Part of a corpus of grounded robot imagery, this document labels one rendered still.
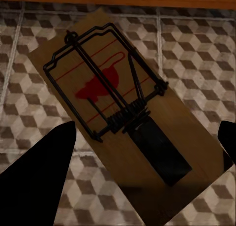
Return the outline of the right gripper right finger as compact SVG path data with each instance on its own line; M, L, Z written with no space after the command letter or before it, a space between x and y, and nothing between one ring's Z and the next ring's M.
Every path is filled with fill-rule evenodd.
M217 137L236 165L236 123L221 121Z

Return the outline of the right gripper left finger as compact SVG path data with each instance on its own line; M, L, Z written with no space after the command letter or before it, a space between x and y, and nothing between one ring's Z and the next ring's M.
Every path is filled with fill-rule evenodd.
M0 174L0 226L53 226L75 142L58 125Z

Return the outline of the mousetrap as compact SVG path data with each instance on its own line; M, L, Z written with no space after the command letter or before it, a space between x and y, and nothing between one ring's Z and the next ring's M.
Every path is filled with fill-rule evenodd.
M235 164L102 8L27 57L147 226Z

